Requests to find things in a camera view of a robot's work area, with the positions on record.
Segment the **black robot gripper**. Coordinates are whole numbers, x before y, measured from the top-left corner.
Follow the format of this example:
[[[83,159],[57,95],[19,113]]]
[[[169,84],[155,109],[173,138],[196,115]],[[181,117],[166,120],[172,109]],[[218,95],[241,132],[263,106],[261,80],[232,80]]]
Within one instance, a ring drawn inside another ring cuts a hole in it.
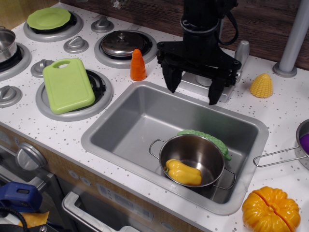
[[[215,105],[224,88],[236,79],[241,62],[219,47],[219,28],[184,28],[182,41],[157,43],[157,60],[162,67],[166,86],[172,93],[182,79],[182,72],[207,77],[212,79],[209,105]]]

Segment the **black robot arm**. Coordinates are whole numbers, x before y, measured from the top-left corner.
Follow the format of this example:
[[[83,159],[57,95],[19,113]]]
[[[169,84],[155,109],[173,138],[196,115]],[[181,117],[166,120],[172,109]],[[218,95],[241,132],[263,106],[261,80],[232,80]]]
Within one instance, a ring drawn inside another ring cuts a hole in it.
[[[157,43],[157,60],[161,65],[167,88],[175,92],[188,72],[212,80],[208,97],[215,105],[224,88],[236,83],[241,62],[226,54],[219,45],[221,20],[227,17],[234,28],[237,23],[231,10],[235,0],[185,0],[180,19],[183,40]]]

